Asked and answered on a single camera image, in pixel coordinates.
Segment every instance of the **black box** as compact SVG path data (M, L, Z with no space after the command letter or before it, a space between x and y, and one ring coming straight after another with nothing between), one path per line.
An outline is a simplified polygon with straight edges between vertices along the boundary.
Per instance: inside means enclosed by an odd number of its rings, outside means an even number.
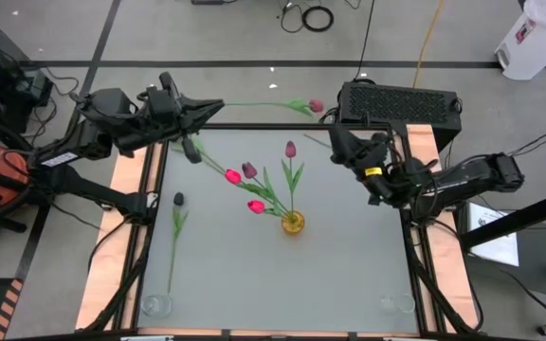
M438 151L462 129L462 104L454 92L345 82L338 106L340 123L430 124Z

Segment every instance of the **green leaf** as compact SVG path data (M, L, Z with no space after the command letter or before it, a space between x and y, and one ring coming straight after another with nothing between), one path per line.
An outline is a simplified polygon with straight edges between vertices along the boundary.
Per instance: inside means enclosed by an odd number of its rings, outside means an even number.
M280 202L276 199L273 199L273 211L275 212L275 215L282 216L282 210L280 209Z
M311 109L309 109L309 104L302 99L293 99L290 100L285 106L289 109L298 111L301 114L313 117Z
M296 186L299 184L300 176L302 175L302 169L304 168L304 163L300 165L299 170L296 171L296 174L294 174L294 180L292 180L292 186L290 186L290 192L294 194L294 189L296 189Z
M180 235L180 231L182 231L182 227L185 225L185 222L187 221L187 218L189 217L189 212L185 213L182 218L180 219L180 222L177 226L177 229L174 231L174 238L178 239L178 236Z
M176 205L174 205L174 207L172 208L172 218L173 218L173 223L174 223L174 230L176 230L176 227L178 226L178 208Z
M193 141L193 145L195 146L195 149L201 153L205 153L206 149L204 148L204 145L201 143L199 138L197 138L197 135L192 135L191 140Z
M285 162L282 160L282 167L283 167L283 173L285 173L285 181L288 182L288 187L292 187L292 171L290 171L290 168L288 165L285 164Z
M281 213L279 213L279 214L275 213L275 209L273 209L273 208L267 208L263 213L264 214L274 215L276 217L281 217L282 216Z
M246 184L246 183L237 184L237 187L245 189L245 190L247 190L249 192L252 192L252 193L260 196L263 199L266 199L266 198L272 199L273 198L273 196L270 195L270 193L268 192L268 190L266 188L262 188L260 186L254 185L254 184Z
M263 177L266 190L268 191L268 194L271 195L271 199L273 200L273 210L276 214L282 214L282 211L280 210L280 203L277 200L277 195L275 195L275 191L273 190L271 182L269 181L269 175L266 173L266 167L263 167Z

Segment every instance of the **purple tulip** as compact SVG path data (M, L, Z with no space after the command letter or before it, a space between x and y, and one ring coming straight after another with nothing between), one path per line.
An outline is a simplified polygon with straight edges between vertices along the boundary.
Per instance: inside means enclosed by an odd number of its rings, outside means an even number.
M258 172L254 168L254 166L252 166L252 164L249 163L249 162L246 162L246 163L242 164L242 171L244 171L244 176L247 179L251 179L251 178L255 177L256 174L258 174Z
M294 145L294 142L288 141L285 145L285 156L289 158L296 156L296 146Z

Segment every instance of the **white paper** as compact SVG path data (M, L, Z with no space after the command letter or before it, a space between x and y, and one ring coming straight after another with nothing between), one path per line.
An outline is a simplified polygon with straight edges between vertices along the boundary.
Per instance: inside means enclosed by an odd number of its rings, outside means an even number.
M507 215L488 207L469 203L469 231ZM471 248L471 252L487 260L519 266L518 236L512 233Z

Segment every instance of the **table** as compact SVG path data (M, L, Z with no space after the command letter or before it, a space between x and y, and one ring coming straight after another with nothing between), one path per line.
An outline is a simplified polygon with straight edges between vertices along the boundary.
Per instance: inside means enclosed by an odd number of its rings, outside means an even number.
M424 163L439 157L433 131L429 125L409 125L408 142L411 153L414 157L421 159ZM161 146L155 147L154 162L149 172L147 190L155 188L155 175L158 166L159 151ZM130 192L138 190L140 181L140 170L145 161L146 150L136 152L133 159L123 156L118 157L111 188L119 191ZM116 211L106 212L102 218L99 239L115 227L121 220ZM439 220L454 226L452 215L443 213ZM76 328L82 328L88 325L99 314L102 308L107 304L110 297L117 290L122 269L130 239L130 227L122 228L116 235L111 237L99 250L94 257L92 268L85 286L82 305L78 316ZM141 241L144 238L145 228L139 230L137 256L142 247ZM470 292L468 277L466 274L463 254L458 241L440 226L433 225L427 231L430 246L430 254L435 269L435 277L438 287L444 293L454 309L461 315L469 326L475 326L478 322L477 314L473 304L473 298ZM416 246L416 251L422 255L421 246ZM137 299L136 284L128 293L125 302L125 312L121 319L122 328L131 328L132 311L134 310ZM427 289L421 285L423 305L427 329L437 331L435 313L432 308L430 296ZM451 327L447 322L446 327L451 332ZM138 331L143 334L175 334L175 335L220 335L221 330L187 330L187 329L141 329ZM279 332L279 331L230 331L231 335L292 335L292 336L347 336L346 332ZM401 333L360 333L359 336L415 336L413 334Z

